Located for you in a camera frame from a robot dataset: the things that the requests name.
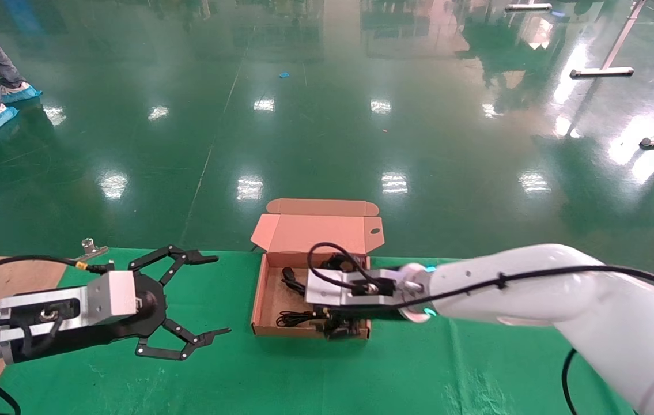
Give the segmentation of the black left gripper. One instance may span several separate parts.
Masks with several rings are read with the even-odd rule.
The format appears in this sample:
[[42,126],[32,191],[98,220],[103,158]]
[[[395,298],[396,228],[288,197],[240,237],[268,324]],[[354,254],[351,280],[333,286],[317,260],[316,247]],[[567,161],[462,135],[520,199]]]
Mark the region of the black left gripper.
[[[146,266],[150,266],[164,258],[171,258],[173,264],[161,276],[159,281],[145,275],[139,276],[135,281],[142,286],[135,289],[135,299],[139,302],[139,309],[135,315],[111,323],[58,331],[53,337],[49,334],[41,335],[32,341],[29,355],[22,352],[22,341],[13,341],[13,361],[36,360],[76,352],[94,346],[107,346],[113,342],[132,337],[139,338],[135,347],[135,355],[138,357],[184,361],[195,350],[210,346],[214,341],[214,337],[231,333],[230,328],[223,328],[195,335],[176,321],[169,318],[165,319],[164,316],[166,305],[162,287],[172,280],[182,266],[214,263],[218,262],[219,257],[216,255],[202,255],[198,250],[182,250],[176,246],[164,246],[132,260],[129,263],[129,271],[137,275]],[[148,346],[148,338],[159,326],[184,342],[184,346],[180,351]]]

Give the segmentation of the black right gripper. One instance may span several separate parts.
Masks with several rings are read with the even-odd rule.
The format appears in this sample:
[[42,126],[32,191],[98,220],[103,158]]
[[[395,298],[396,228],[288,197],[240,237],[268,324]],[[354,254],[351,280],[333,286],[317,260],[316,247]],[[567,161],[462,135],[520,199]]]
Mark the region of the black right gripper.
[[357,327],[357,320],[402,320],[400,310],[382,305],[381,307],[335,307],[335,315],[330,315],[321,323],[321,331],[329,331],[329,341],[348,339],[369,339],[369,329]]

